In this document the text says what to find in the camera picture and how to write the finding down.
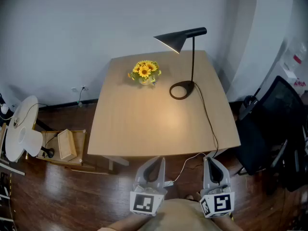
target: wall outlet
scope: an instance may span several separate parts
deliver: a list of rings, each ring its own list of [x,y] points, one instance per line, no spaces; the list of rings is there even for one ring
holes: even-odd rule
[[[84,88],[84,90],[89,90],[87,86],[81,86],[81,89]]]

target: flower bouquet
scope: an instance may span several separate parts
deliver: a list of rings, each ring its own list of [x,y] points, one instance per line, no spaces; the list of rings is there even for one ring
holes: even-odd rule
[[[139,81],[142,85],[156,85],[156,76],[161,75],[157,62],[141,61],[136,64],[133,71],[128,74],[132,80]]]

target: lamp cord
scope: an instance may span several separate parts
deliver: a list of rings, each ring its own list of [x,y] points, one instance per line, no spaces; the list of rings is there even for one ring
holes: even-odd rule
[[[37,104],[41,104],[41,105],[48,106],[47,104],[44,104],[44,103],[35,103],[34,105],[37,105]],[[29,108],[29,110],[28,110],[26,116],[24,117],[23,121],[22,121],[20,124],[18,124],[16,128],[18,128],[18,127],[24,122],[24,120],[26,119],[27,115],[29,114],[30,109],[31,109],[34,105],[32,105],[32,106]]]
[[[7,119],[4,119],[2,116],[0,116],[0,118],[3,120],[3,121],[8,121],[8,120],[11,120],[13,118],[13,116],[11,116],[10,118],[7,118]]]
[[[187,159],[185,160],[184,164],[183,164],[182,170],[180,171],[180,173],[179,173],[179,175],[176,177],[176,179],[175,179],[175,180],[171,180],[171,181],[169,182],[169,184],[166,185],[166,186],[164,186],[164,187],[169,186],[172,182],[173,182],[173,183],[176,182],[176,181],[178,180],[178,178],[180,177],[181,173],[183,172],[183,170],[186,169],[186,167],[185,167],[186,162],[187,162],[188,160],[192,159],[192,158],[195,158],[196,156],[198,156],[198,155],[200,155],[200,154],[203,154],[204,156],[206,156],[206,154],[204,154],[203,152],[200,152],[200,153],[198,153],[197,155],[194,155],[194,156],[192,156],[192,157],[190,157],[190,158],[187,158]]]
[[[81,99],[81,93],[82,93],[82,91],[83,91],[84,89],[85,89],[85,88],[84,88],[84,87],[82,87],[81,92],[80,92],[80,95],[79,95],[79,100],[78,100],[77,104],[79,104],[79,102],[80,102],[80,99]]]
[[[215,133],[214,133],[214,131],[213,131],[213,127],[212,127],[211,121],[210,121],[210,119],[208,118],[207,111],[206,111],[206,107],[205,107],[205,102],[204,102],[204,98],[203,98],[201,89],[200,89],[200,87],[198,86],[197,83],[195,83],[195,85],[196,85],[196,87],[199,89],[199,92],[200,92],[200,94],[201,94],[201,98],[202,98],[202,102],[203,102],[203,107],[204,107],[205,115],[206,115],[206,117],[207,117],[207,120],[208,120],[208,122],[209,122],[209,124],[210,124],[210,127],[211,127],[211,130],[212,130],[213,141],[214,141],[214,145],[215,145],[215,147],[216,147],[216,152],[215,152],[215,154],[214,154],[214,156],[213,156],[213,158],[214,158],[214,157],[216,156],[217,152],[218,152],[218,147],[219,147],[218,140],[217,140],[217,137],[216,137],[216,135],[215,135]]]

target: wooden floor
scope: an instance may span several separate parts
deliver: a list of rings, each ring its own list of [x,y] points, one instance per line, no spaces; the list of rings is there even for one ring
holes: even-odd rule
[[[38,117],[54,129],[86,129],[90,134],[95,108],[95,104],[90,104],[78,109],[40,111]],[[166,178],[174,180],[190,156],[167,156]],[[104,160],[94,156],[87,159],[97,163]],[[129,158],[130,166],[117,166],[117,175],[97,175],[74,172],[35,158],[25,160],[23,156],[16,167],[26,176],[12,175],[13,214],[18,230],[96,231],[122,219],[129,213],[129,191],[136,170],[147,159]],[[292,193],[279,188],[267,196],[265,172],[253,177],[234,175],[240,165],[231,151],[217,159],[231,173],[236,223],[245,231],[286,230],[307,187]],[[201,190],[202,161],[202,156],[188,161],[187,167],[199,166],[185,169],[176,185],[167,188],[166,199],[195,195]]]

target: chair armrest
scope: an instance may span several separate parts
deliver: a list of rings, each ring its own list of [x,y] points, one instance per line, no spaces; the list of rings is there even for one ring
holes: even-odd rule
[[[244,109],[242,112],[240,112],[238,119],[243,120],[246,115],[249,114],[250,111],[255,107],[255,105],[258,103],[258,100],[253,101],[246,109]]]
[[[282,145],[280,151],[278,152],[278,155],[276,156],[276,158],[274,159],[274,161],[272,162],[272,164],[271,164],[270,167],[276,167],[276,165],[277,165],[279,159],[281,158],[281,156],[282,156],[283,153],[284,153],[284,150],[285,150],[285,148],[286,148],[286,146],[287,146],[287,143],[288,143],[288,140],[285,140],[285,142],[283,143],[283,145]]]

